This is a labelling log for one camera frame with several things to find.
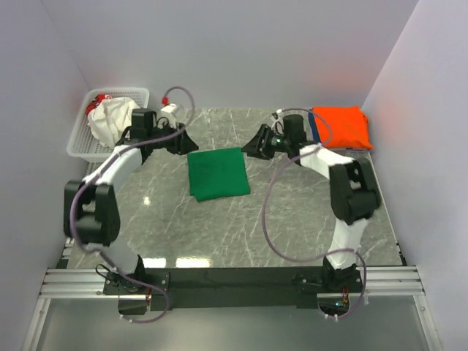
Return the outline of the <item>green t shirt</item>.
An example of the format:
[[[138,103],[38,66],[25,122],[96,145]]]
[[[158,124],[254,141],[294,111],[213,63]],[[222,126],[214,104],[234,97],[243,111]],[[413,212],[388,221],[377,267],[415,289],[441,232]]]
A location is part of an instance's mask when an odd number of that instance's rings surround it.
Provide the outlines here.
[[[187,155],[190,195],[197,202],[251,192],[240,148],[223,148]]]

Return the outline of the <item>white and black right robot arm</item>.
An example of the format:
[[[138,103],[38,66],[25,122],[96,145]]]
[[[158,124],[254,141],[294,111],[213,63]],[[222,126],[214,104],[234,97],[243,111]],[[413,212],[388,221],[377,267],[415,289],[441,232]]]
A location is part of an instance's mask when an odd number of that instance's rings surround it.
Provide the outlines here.
[[[321,254],[320,284],[328,291],[364,282],[356,262],[363,233],[381,205],[380,190],[371,162],[328,150],[317,139],[308,139],[303,116],[291,109],[273,113],[276,124],[262,124],[241,150],[249,157],[270,160],[284,153],[290,162],[308,168],[329,182],[331,210],[336,222],[330,249]]]

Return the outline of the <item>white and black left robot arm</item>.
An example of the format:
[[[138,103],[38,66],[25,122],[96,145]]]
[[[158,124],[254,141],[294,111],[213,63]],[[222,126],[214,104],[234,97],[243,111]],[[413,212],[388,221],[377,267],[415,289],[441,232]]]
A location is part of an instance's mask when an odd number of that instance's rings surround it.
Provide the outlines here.
[[[185,155],[198,149],[178,121],[180,104],[159,111],[137,108],[112,154],[90,175],[64,188],[64,233],[88,254],[105,261],[105,278],[114,287],[136,294],[149,288],[143,260],[118,239],[121,219],[116,193],[157,149]]]

